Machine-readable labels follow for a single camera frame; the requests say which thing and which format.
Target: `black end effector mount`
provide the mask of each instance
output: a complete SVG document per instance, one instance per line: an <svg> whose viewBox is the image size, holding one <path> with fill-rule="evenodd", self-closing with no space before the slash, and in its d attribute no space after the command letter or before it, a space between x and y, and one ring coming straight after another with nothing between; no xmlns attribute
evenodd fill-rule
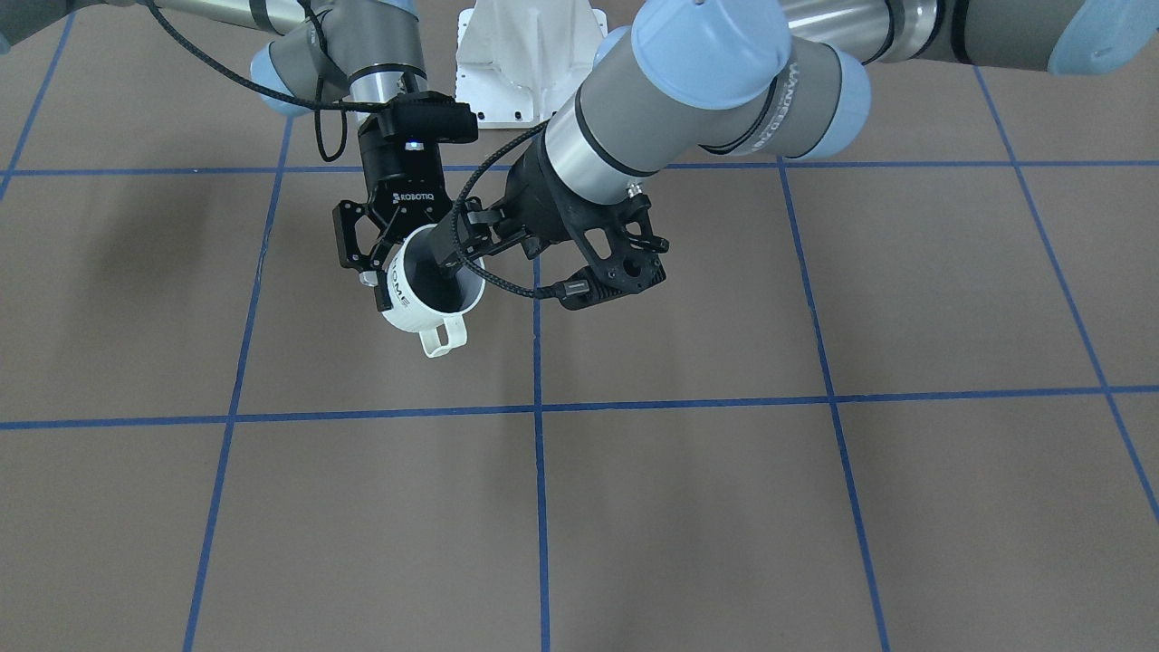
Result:
<svg viewBox="0 0 1159 652"><path fill-rule="evenodd" d="M467 221L444 219L431 232L435 259L446 269L461 264L451 235L471 259L520 244L527 259L552 244L574 241L588 264L552 285L563 307L581 309L627 294L637 294L668 274L659 254L669 242L651 228L651 202L643 192L613 205L596 204L573 192L547 159L542 134L537 135L508 174L502 199L487 210L478 198L467 204ZM606 240L602 255L591 237Z"/></svg>
<svg viewBox="0 0 1159 652"><path fill-rule="evenodd" d="M358 129L365 203L343 199L334 207L338 264L374 287L379 312L391 307L382 292L391 249L416 228L451 210L439 144L474 142L479 120L471 107L425 90L399 95ZM358 243L356 225L370 219L378 235L370 249Z"/></svg>

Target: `blue tape line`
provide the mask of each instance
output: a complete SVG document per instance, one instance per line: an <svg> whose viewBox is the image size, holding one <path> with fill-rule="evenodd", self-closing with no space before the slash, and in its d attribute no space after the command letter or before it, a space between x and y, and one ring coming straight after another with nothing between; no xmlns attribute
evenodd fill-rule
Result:
<svg viewBox="0 0 1159 652"><path fill-rule="evenodd" d="M72 25L75 20L76 14L70 14L65 21L65 29L60 34L60 42L57 43L57 51L52 53L52 63L49 64L49 69L44 73L44 81L41 82L41 89L37 90L36 100L32 101L32 108L28 111L28 118L24 119L24 129L21 130L20 139L16 140L16 149L13 151L12 160L8 161L8 174L3 180L0 180L0 202L3 200L5 195L8 192L8 183L12 182L13 171L20 164L20 156L24 153L28 135L32 132L32 123L36 122L36 115L41 112L41 105L44 103L44 95L49 91L49 85L52 83L52 76L57 74L57 66L60 64L60 57L65 52L65 45L68 43L68 36L72 34Z"/></svg>
<svg viewBox="0 0 1159 652"><path fill-rule="evenodd" d="M1157 160L1127 161L1018 161L1020 167L1156 167Z"/></svg>
<svg viewBox="0 0 1159 652"><path fill-rule="evenodd" d="M1159 386L1121 386L1110 388L1115 395L1153 395L1159 394Z"/></svg>
<svg viewBox="0 0 1159 652"><path fill-rule="evenodd" d="M913 393L895 395L845 395L837 403L907 403L919 401L979 401L999 398L1041 398L1063 396L1099 396L1101 388L1048 388L1030 390L978 390L960 393Z"/></svg>
<svg viewBox="0 0 1159 652"><path fill-rule="evenodd" d="M1030 192L1030 185L1026 181L1026 175L1022 174L1022 167L1019 163L1018 156L1014 155L1014 146L1011 144L1009 137L1006 133L1006 127L1003 125L1003 119L998 115L998 105L994 103L994 98L990 93L990 87L986 86L986 80L982 75L982 68L975 66L974 74L978 79L978 86L982 88L982 94L986 98L986 105L990 107L990 113L998 125L998 133L1003 138L1003 145L1006 146L1006 153L1011 157L1011 163L1014 166L1014 173L1018 175L1018 182L1022 186L1022 195L1026 198L1027 206L1030 208L1030 215L1034 218L1034 225L1038 229L1038 236L1042 239L1042 246L1047 249L1047 257L1050 258L1050 265L1055 270L1055 276L1058 278L1058 285L1063 290L1063 295L1066 296L1066 305L1070 307L1071 316L1074 318L1074 324L1078 328L1079 336L1083 338L1083 346L1086 347L1087 357L1091 359L1091 366L1094 368L1095 376L1099 379L1099 387L1102 389L1103 395L1107 398L1107 406L1110 409L1110 415L1115 419L1115 426L1118 428L1118 435L1123 440L1123 446L1127 448L1127 455L1131 460L1131 464L1135 467L1135 475L1139 478L1139 485L1143 488L1143 495L1147 499L1147 504L1151 506L1151 514L1154 517L1157 523L1159 523L1159 501L1156 500L1154 490L1151 488L1151 481L1147 478L1146 470L1143 469L1143 462L1139 460L1138 453L1135 450L1135 442L1131 441L1131 434L1127 430L1127 424L1123 423L1123 417L1118 412L1118 404L1115 403L1115 395L1110 391L1110 386L1107 382L1107 375L1103 373L1102 365L1099 362L1099 357L1095 354L1094 344L1091 340L1089 334L1087 334L1086 324L1083 321L1083 315L1079 314L1078 302L1074 300L1074 294L1071 293L1071 286L1066 281L1066 276L1063 273L1063 266L1058 262L1058 255L1055 252L1055 246L1050 242L1050 235L1047 234L1047 227L1042 221L1042 215L1038 213L1038 205L1034 200L1034 195Z"/></svg>
<svg viewBox="0 0 1159 652"><path fill-rule="evenodd" d="M210 569L210 551L213 548L213 533L217 529L218 510L221 506L221 490L225 486L225 468L229 463L229 447L233 445L233 422L226 422L225 434L221 437L221 450L218 453L217 474L213 476L213 495L210 498L210 513L205 521L205 535L202 537L202 555L197 559L197 577L194 579L194 598L189 605L189 621L185 623L183 652L192 652L194 635L197 632L197 617L202 610L202 595L205 591L205 576Z"/></svg>
<svg viewBox="0 0 1159 652"><path fill-rule="evenodd" d="M535 287L540 283L539 258L532 265ZM544 454L544 365L542 314L540 300L532 301L532 379L535 396L535 511L539 529L539 646L541 652L552 649L552 605L548 581L547 549L547 462Z"/></svg>
<svg viewBox="0 0 1159 652"><path fill-rule="evenodd" d="M254 336L254 321L257 316L257 301L262 293L262 271L265 254L270 248L270 233L274 230L274 217L277 214L278 199L282 195L282 178L290 152L290 134L293 132L293 119L286 118L282 132L282 153L278 154L278 171L274 177L274 189L270 191L270 206L265 213L265 229L262 232L262 247L257 254L254 270L254 285L249 294L249 310L246 314L246 331L241 338L241 351L238 353L238 373L234 379L233 395L229 398L229 415L226 419L225 433L221 437L221 452L218 454L217 475L213 479L213 495L210 499L210 513L205 519L205 536L202 540L202 554L197 562L197 577L194 580L194 596L189 603L189 621L185 624L183 652L192 652L194 637L197 635L197 618L201 615L202 596L205 592L205 577L209 573L210 554L213 550L213 533L217 529L218 511L221 506L221 492L225 488L225 472L229 464L229 447L233 444L233 427L241 403L242 384L246 380L246 364L249 359L249 345Z"/></svg>
<svg viewBox="0 0 1159 652"><path fill-rule="evenodd" d="M275 415L239 415L238 424L278 424L285 422L347 422L359 419L414 419L422 417L471 417L486 415L530 415L531 405L479 408L416 408L398 410L350 410L341 412L284 412Z"/></svg>
<svg viewBox="0 0 1159 652"><path fill-rule="evenodd" d="M9 422L0 431L53 431L65 428L130 428L140 426L223 425L224 415L204 417L127 417L119 419L59 419L41 422Z"/></svg>
<svg viewBox="0 0 1159 652"><path fill-rule="evenodd" d="M1021 167L1159 167L1159 160L1107 161L1019 161ZM665 169L775 169L775 162L690 162L670 163ZM926 168L926 167L1012 167L1009 161L786 161L787 168ZM469 164L443 166L444 171L474 171ZM494 166L490 171L506 171L511 166ZM177 174L276 174L275 167L159 167L110 169L13 169L10 176L152 176ZM286 174L355 174L358 166L291 166Z"/></svg>
<svg viewBox="0 0 1159 652"><path fill-rule="evenodd" d="M1009 161L785 161L787 168L844 167L1009 167Z"/></svg>
<svg viewBox="0 0 1159 652"><path fill-rule="evenodd" d="M165 176L190 174L277 174L276 167L156 167L110 169L17 169L13 176Z"/></svg>
<svg viewBox="0 0 1159 652"><path fill-rule="evenodd" d="M607 403L555 403L544 405L544 412L600 412L636 410L688 410L694 408L763 408L774 405L819 405L829 403L828 397L775 397L775 398L707 398L693 401L625 401Z"/></svg>
<svg viewBox="0 0 1159 652"><path fill-rule="evenodd" d="M877 591L877 577L874 572L873 556L869 552L869 539L866 535L865 521L861 518L861 500L858 498L858 486L853 478L853 464L850 462L848 448L845 446L845 428L841 426L841 415L837 405L837 395L833 391L833 376L829 368L829 357L825 354L825 338L821 331L821 318L817 316L817 302L814 300L812 283L809 280L809 265L806 262L804 246L801 243L801 229L797 226L796 208L793 204L793 191L789 189L788 170L782 163L778 169L781 180L781 191L785 195L785 207L789 217L789 227L793 229L793 247L796 249L797 263L801 266L801 283L804 285L804 298L812 316L812 331L817 339L817 358L821 361L821 374L825 381L825 397L829 403L829 415L833 422L833 434L837 438L837 449L841 459L841 470L845 474L845 489L850 497L850 507L853 511L853 527L858 535L858 545L861 549L861 564L865 567L866 584L869 588L869 600L873 605L874 621L877 623L877 638L881 643L882 652L890 652L889 631L885 628L885 614L881 607L881 596Z"/></svg>
<svg viewBox="0 0 1159 652"><path fill-rule="evenodd" d="M1109 388L1115 395L1157 395L1159 386L1117 386ZM1043 398L1067 396L1099 396L1102 388L1045 388L1026 390L976 390L957 393L911 393L882 395L837 395L837 403L913 403L939 401L992 401L1005 398ZM556 403L544 404L546 413L642 411L642 410L690 410L729 408L768 408L787 405L825 405L829 397L770 397L698 401L646 401L615 403ZM355 419L415 419L424 417L473 417L491 415L534 415L534 405L494 405L472 408L415 408L396 410L358 410L342 412L284 412L238 415L234 424L278 424L285 422L341 422ZM0 423L0 431L51 431L67 428L117 428L139 426L224 425L231 418L219 416L192 417L131 417L118 419L61 419L41 422Z"/></svg>

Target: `light blue joint cap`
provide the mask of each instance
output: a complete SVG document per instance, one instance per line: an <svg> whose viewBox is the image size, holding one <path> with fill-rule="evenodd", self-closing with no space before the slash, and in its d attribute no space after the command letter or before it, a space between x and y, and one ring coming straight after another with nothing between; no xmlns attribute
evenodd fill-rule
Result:
<svg viewBox="0 0 1159 652"><path fill-rule="evenodd" d="M378 0L384 5L391 5L392 7L398 7L403 12L410 12L414 16L418 17L418 9L415 8L415 0Z"/></svg>
<svg viewBox="0 0 1159 652"><path fill-rule="evenodd" d="M626 24L624 27L618 27L612 31L610 31L607 34L607 37L600 42L599 47L596 47L596 60L592 61L591 67L598 66L599 63L604 60L604 57L606 57L607 53L612 51L612 47L615 47L615 44L619 43L620 39L624 38L624 35L627 34L628 30L630 29L632 25Z"/></svg>
<svg viewBox="0 0 1159 652"><path fill-rule="evenodd" d="M823 159L845 147L861 133L873 105L873 87L865 66L850 54L833 49L841 64L841 93L837 98L837 112L829 123L829 130L812 149L793 160Z"/></svg>
<svg viewBox="0 0 1159 652"><path fill-rule="evenodd" d="M1050 53L1051 74L1103 74L1139 53L1159 29L1159 0L1087 0Z"/></svg>
<svg viewBox="0 0 1159 652"><path fill-rule="evenodd" d="M262 47L256 54L254 54L254 60L249 63L249 79L271 90L285 93L286 95L293 95L293 93L290 91L290 88L286 87L286 83L282 81L282 75L279 75L277 68L274 67L274 61L270 60L269 45ZM262 100L265 102L265 105L287 117L304 116L309 112L309 109L306 107L291 104L289 102L283 102L282 100L267 97L265 95L262 95Z"/></svg>
<svg viewBox="0 0 1159 652"><path fill-rule="evenodd" d="M767 89L789 60L793 37L771 0L648 0L632 24L632 50L669 97L720 110Z"/></svg>

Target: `mug handle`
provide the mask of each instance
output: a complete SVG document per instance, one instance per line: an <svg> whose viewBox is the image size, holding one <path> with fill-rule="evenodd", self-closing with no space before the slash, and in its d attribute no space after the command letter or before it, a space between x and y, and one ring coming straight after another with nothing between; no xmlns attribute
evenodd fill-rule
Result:
<svg viewBox="0 0 1159 652"><path fill-rule="evenodd" d="M446 325L445 345L439 340L438 328L418 334L418 339L423 342L423 353L427 354L427 358L446 356L451 353L451 350L467 344L467 324L464 323L461 314L447 316L443 320L443 324Z"/></svg>

